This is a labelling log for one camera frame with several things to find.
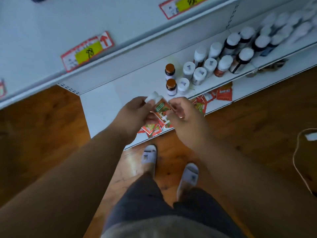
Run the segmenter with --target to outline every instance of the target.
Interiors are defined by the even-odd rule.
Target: person's left hand
[[[136,97],[132,99],[121,108],[116,118],[109,125],[116,132],[123,135],[122,138],[127,139],[127,144],[132,143],[142,126],[158,122],[155,114],[150,113],[155,105],[154,100],[145,103],[146,98]]]

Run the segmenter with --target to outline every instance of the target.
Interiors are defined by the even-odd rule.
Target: red arrow
[[[108,46],[107,39],[108,39],[108,37],[106,37],[106,36],[101,36],[101,38],[100,38],[100,41],[103,41],[104,44],[106,45],[106,47]]]

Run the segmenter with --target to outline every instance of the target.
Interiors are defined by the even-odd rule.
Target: brown cap
[[[169,80],[167,80],[166,86],[167,86],[168,88],[174,88],[174,87],[176,86],[176,81],[175,81],[175,79],[170,78]]]
[[[166,65],[165,70],[166,70],[166,72],[168,72],[168,73],[172,73],[172,72],[175,71],[175,67],[174,67],[173,64],[169,63],[169,64]]]

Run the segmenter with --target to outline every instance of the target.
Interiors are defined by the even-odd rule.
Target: dark gray pants
[[[219,203],[200,188],[192,188],[173,208],[163,199],[161,190],[149,174],[137,179],[114,206],[102,234],[112,225],[158,216],[182,216],[217,229],[229,237],[244,234]]]

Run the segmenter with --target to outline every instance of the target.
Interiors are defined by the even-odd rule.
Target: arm
[[[0,210],[0,237],[83,237],[124,147],[153,122],[153,102],[143,105],[144,99],[127,103],[105,130],[8,202]]]
[[[184,119],[168,113],[177,136],[206,164],[256,237],[316,237],[314,196],[216,139],[187,99],[171,103],[184,111]]]

